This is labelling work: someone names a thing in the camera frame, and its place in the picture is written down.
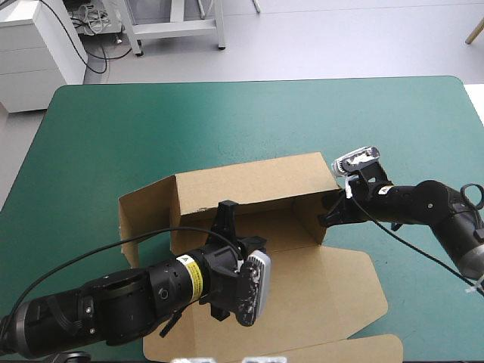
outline white cabinet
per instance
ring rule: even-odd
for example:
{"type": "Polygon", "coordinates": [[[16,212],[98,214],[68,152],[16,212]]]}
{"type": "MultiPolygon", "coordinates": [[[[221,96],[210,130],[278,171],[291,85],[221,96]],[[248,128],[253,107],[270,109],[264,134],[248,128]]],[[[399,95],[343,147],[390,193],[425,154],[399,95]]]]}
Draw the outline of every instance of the white cabinet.
{"type": "MultiPolygon", "coordinates": [[[[61,0],[45,0],[87,54],[61,0]]],[[[80,85],[85,65],[56,17],[41,2],[20,0],[0,11],[0,102],[8,112],[48,107],[62,85],[80,85]]]]}

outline white strap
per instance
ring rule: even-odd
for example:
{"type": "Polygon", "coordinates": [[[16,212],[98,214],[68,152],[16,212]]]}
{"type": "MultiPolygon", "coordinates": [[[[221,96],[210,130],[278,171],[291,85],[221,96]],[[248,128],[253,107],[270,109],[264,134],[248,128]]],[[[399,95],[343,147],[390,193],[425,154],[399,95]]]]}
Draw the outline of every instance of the white strap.
{"type": "Polygon", "coordinates": [[[351,186],[349,185],[349,182],[353,179],[357,179],[357,175],[351,175],[351,176],[346,176],[345,177],[345,192],[346,192],[346,199],[351,199],[353,197],[353,192],[351,190],[351,186]]]}

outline yellow warning label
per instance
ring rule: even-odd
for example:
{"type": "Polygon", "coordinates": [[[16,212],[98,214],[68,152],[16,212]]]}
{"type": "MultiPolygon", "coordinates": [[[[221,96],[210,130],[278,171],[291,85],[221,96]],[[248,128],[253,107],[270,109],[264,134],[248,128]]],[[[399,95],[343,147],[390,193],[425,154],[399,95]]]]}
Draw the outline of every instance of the yellow warning label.
{"type": "Polygon", "coordinates": [[[191,279],[192,295],[191,301],[198,300],[202,296],[203,277],[200,267],[189,255],[183,255],[176,258],[187,269],[191,279]]]}

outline white table frame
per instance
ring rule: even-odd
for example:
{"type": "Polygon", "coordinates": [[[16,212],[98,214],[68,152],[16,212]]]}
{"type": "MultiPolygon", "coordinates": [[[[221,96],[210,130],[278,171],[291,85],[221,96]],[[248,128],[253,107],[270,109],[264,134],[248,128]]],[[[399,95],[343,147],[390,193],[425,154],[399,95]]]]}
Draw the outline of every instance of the white table frame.
{"type": "MultiPolygon", "coordinates": [[[[128,36],[133,53],[143,55],[141,41],[144,39],[174,38],[179,36],[201,36],[216,32],[219,49],[225,49],[224,20],[222,0],[213,0],[214,19],[186,20],[185,0],[172,0],[169,23],[135,24],[134,17],[126,4],[128,0],[117,0],[119,13],[128,36]]],[[[197,0],[200,15],[205,17],[201,0],[197,0]]]]}

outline cable tie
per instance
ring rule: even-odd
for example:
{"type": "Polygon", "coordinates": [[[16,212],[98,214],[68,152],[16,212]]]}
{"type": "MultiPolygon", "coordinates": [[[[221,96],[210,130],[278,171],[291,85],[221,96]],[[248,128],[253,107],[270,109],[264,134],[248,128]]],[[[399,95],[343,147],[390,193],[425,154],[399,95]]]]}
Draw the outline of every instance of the cable tie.
{"type": "Polygon", "coordinates": [[[479,280],[476,281],[476,283],[466,289],[466,293],[475,293],[477,289],[482,289],[481,283],[484,281],[484,274],[479,278],[479,280]]]}

